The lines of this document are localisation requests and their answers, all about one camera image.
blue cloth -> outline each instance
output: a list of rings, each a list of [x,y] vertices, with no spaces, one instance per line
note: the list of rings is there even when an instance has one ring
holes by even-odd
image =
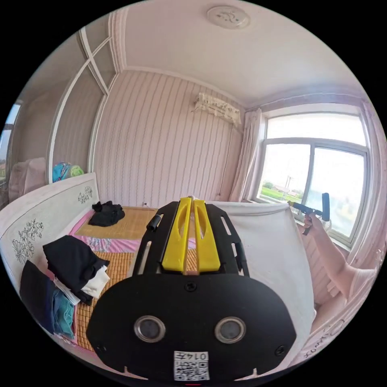
[[[68,162],[60,162],[52,168],[52,182],[63,180],[67,178],[67,174],[71,168],[71,164]]]
[[[59,289],[54,291],[53,315],[54,332],[73,339],[74,333],[71,325],[73,324],[74,306]]]

yellow plastic part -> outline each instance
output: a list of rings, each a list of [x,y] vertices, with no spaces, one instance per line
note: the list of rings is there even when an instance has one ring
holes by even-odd
[[[221,263],[204,200],[194,200],[198,272],[218,271]]]
[[[165,249],[162,266],[165,270],[184,271],[188,250],[188,227],[191,215],[191,198],[181,198]]]

sticker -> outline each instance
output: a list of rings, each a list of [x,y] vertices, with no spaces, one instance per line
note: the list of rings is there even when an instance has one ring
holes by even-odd
[[[175,351],[173,357],[175,380],[210,380],[208,373],[208,352]]]

screw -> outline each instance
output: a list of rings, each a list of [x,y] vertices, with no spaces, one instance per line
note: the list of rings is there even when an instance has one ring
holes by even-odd
[[[285,347],[283,345],[279,346],[275,351],[274,354],[276,356],[281,356],[285,352]]]
[[[106,352],[106,348],[105,348],[104,345],[98,345],[98,346],[97,346],[97,350],[98,350],[98,351],[101,351],[101,352]]]
[[[195,291],[196,290],[196,284],[194,282],[187,282],[184,285],[184,289],[186,291]]]

window frame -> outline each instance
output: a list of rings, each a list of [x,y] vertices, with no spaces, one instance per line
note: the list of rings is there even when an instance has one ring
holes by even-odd
[[[109,14],[109,25],[111,24],[111,17],[112,17],[112,14],[113,13],[110,13]],[[60,118],[62,116],[62,113],[63,113],[63,110],[65,108],[65,105],[66,105],[66,102],[70,96],[70,93],[71,91],[73,90],[77,80],[79,79],[79,77],[82,75],[84,69],[86,67],[89,68],[90,72],[92,73],[96,83],[98,84],[98,86],[100,87],[100,89],[102,90],[103,92],[103,97],[100,101],[100,104],[98,106],[98,109],[97,109],[97,115],[95,117],[95,120],[94,120],[94,123],[93,123],[93,127],[92,127],[92,132],[91,132],[91,135],[90,135],[90,141],[89,141],[89,150],[88,150],[88,156],[87,156],[87,171],[88,172],[92,172],[93,171],[93,163],[94,163],[94,147],[95,147],[95,144],[96,144],[96,137],[97,137],[97,134],[98,134],[98,126],[99,126],[99,123],[100,123],[100,119],[101,119],[101,116],[102,116],[102,111],[104,109],[104,106],[105,106],[105,103],[107,101],[107,97],[114,85],[114,82],[115,80],[117,79],[118,75],[119,75],[119,72],[118,72],[118,69],[117,69],[117,64],[115,63],[114,61],[114,55],[113,55],[113,50],[112,50],[112,40],[113,40],[113,35],[112,35],[112,28],[109,27],[108,28],[108,37],[106,39],[104,39],[100,44],[99,46],[94,50],[92,51],[91,48],[90,48],[90,45],[89,45],[89,41],[87,39],[87,32],[86,32],[86,27],[82,27],[78,32],[77,32],[77,36],[78,36],[78,43],[79,43],[79,47],[81,49],[81,51],[83,52],[83,54],[85,55],[85,62],[84,64],[81,66],[81,68],[78,70],[78,73],[72,78],[71,82],[68,84],[67,88],[65,89],[64,93],[63,93],[63,96],[62,96],[62,99],[59,103],[59,106],[58,106],[58,110],[56,112],[56,115],[55,115],[55,118],[54,118],[54,123],[53,123],[53,126],[51,128],[51,133],[50,133],[50,138],[49,138],[49,143],[48,143],[48,149],[47,149],[47,156],[46,156],[46,160],[47,160],[47,184],[53,184],[53,181],[52,181],[52,167],[53,167],[53,158],[54,158],[54,147],[55,147],[55,138],[56,138],[56,133],[58,131],[58,127],[59,127],[59,122],[60,122]],[[106,45],[109,45],[109,48],[112,52],[112,60],[113,60],[113,65],[114,65],[114,69],[115,69],[115,75],[114,77],[112,78],[112,80],[110,81],[110,85],[107,85],[105,83],[105,81],[103,80],[102,78],[102,75],[98,69],[98,66],[95,62],[95,56],[98,54],[98,52],[101,50],[101,48],[103,48],[104,46]]]
[[[341,152],[347,152],[351,154],[357,154],[360,156],[363,156],[364,161],[364,174],[363,174],[363,188],[362,188],[362,195],[359,205],[359,210],[356,215],[356,219],[354,222],[354,226],[352,228],[351,235],[349,237],[345,236],[344,234],[339,233],[335,230],[330,230],[328,232],[329,236],[346,246],[347,248],[351,248],[353,244],[355,243],[356,239],[359,236],[360,231],[360,222],[362,219],[362,216],[365,212],[366,203],[368,200],[368,193],[370,189],[370,152],[369,152],[369,138],[367,135],[367,130],[365,127],[365,120],[362,116],[362,112],[360,109],[354,107],[354,106],[345,106],[344,111],[335,111],[335,109],[332,109],[330,111],[329,109],[325,110],[316,110],[316,111],[308,111],[307,109],[305,111],[299,111],[300,106],[295,106],[295,112],[287,112],[287,114],[279,113],[276,114],[275,111],[270,111],[262,114],[262,119],[264,120],[264,139],[262,140],[261,147],[260,147],[260,154],[258,155],[258,169],[256,172],[256,183],[253,190],[253,197],[252,201],[257,203],[275,203],[280,202],[275,199],[273,200],[265,200],[262,198],[258,198],[258,192],[261,185],[262,180],[262,174],[263,174],[263,168],[264,168],[264,160],[266,156],[266,147],[268,145],[272,144],[307,144],[310,145],[310,157],[309,157],[309,169],[308,169],[308,175],[307,180],[305,183],[305,190],[304,195],[302,198],[301,203],[305,204],[306,199],[308,197],[308,193],[310,190],[310,186],[312,183],[312,176],[313,176],[313,166],[314,166],[314,151],[316,148],[323,148],[323,149],[329,149],[329,150],[338,150]],[[284,116],[290,116],[290,115],[300,115],[300,114],[321,114],[321,113],[331,113],[331,114],[344,114],[344,115],[352,115],[356,116],[360,119],[360,122],[362,123],[363,133],[366,145],[359,145],[350,143],[347,141],[341,141],[341,140],[333,140],[333,139],[322,139],[322,138],[314,138],[314,137],[280,137],[280,138],[267,138],[267,130],[268,130],[268,121],[271,118],[277,118],[277,117],[284,117]],[[293,214],[294,219],[298,222],[303,221],[303,216]]]
[[[7,154],[5,157],[5,179],[2,182],[0,182],[0,188],[2,186],[4,186],[5,184],[9,183],[9,178],[10,178],[10,173],[11,173],[10,156],[11,156],[11,150],[12,150],[12,138],[13,138],[17,119],[20,115],[20,110],[22,109],[22,106],[23,106],[23,104],[20,100],[15,101],[15,103],[12,106],[14,106],[14,105],[19,105],[19,110],[17,111],[17,114],[15,116],[15,120],[14,120],[13,124],[10,124],[12,126],[11,129],[8,129],[11,131],[11,133],[10,133],[8,144],[7,144]]]

